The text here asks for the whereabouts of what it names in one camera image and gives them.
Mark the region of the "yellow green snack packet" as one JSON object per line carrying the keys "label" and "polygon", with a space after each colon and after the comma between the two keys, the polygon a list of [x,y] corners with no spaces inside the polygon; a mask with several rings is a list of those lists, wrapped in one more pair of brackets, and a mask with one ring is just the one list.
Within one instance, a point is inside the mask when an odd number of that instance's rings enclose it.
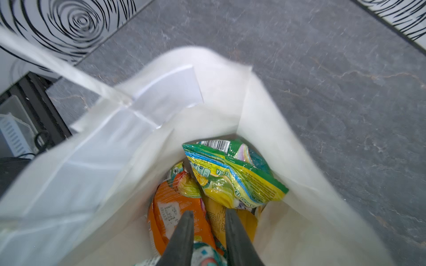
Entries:
{"label": "yellow green snack packet", "polygon": [[289,192],[265,159],[240,139],[202,140],[182,148],[204,194],[226,208],[251,211]]}

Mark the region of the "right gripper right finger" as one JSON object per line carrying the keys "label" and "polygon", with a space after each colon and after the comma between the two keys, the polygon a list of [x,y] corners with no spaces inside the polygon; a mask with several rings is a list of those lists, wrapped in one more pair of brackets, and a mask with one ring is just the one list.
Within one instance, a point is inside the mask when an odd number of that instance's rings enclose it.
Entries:
{"label": "right gripper right finger", "polygon": [[225,214],[228,266],[264,266],[234,209]]}

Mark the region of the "white paper bag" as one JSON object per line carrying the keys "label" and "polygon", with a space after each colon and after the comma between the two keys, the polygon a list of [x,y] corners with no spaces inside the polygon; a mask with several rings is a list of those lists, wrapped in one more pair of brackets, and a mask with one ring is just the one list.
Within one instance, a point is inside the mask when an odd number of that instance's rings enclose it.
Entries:
{"label": "white paper bag", "polygon": [[114,88],[6,29],[1,44],[101,96],[77,132],[1,198],[3,266],[132,266],[152,257],[142,220],[182,144],[237,135],[289,188],[254,246],[269,266],[391,266],[375,231],[327,181],[246,65],[201,47],[156,58]]}

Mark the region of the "orange snack packet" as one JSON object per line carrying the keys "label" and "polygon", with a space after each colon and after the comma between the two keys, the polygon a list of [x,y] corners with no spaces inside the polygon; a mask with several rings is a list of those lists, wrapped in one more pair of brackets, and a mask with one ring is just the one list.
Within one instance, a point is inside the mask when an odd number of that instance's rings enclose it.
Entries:
{"label": "orange snack packet", "polygon": [[194,214],[194,241],[216,247],[201,190],[181,161],[167,173],[148,210],[148,229],[154,253],[162,255],[186,211]]}

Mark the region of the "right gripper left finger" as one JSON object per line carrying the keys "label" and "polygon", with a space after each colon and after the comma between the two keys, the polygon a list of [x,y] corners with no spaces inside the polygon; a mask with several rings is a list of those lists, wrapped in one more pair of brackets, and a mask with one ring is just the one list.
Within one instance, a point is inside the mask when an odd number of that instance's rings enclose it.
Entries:
{"label": "right gripper left finger", "polygon": [[194,245],[194,214],[185,211],[156,266],[190,266]]}

